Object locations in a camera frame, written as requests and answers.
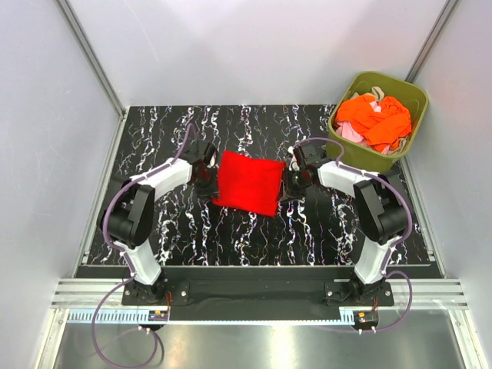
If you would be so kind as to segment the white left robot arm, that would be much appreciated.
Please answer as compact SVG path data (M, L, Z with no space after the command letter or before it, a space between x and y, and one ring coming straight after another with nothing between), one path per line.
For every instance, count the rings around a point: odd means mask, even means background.
M105 242L118 250L130 269L126 293L147 304L170 301L165 273L150 245L155 202L182 185L195 186L198 197L218 197L218 150L194 140L175 158L144 174L110 180L107 198L98 215Z

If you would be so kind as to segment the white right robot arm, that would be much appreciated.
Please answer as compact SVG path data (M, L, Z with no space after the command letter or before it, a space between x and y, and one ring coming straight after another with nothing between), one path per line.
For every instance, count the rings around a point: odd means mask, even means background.
M323 158L313 145L297 143L289 148L291 161L281 180L278 200L301 200L317 185L333 188L354 199L364 243L349 281L329 291L328 305L376 304L388 278L387 266L397 245L409 237L412 210L397 174L356 169L335 159Z

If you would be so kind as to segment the red t-shirt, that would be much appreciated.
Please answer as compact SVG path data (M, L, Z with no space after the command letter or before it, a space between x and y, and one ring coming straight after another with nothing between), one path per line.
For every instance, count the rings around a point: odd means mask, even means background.
M213 204L274 217L286 164L225 151L218 169L218 197Z

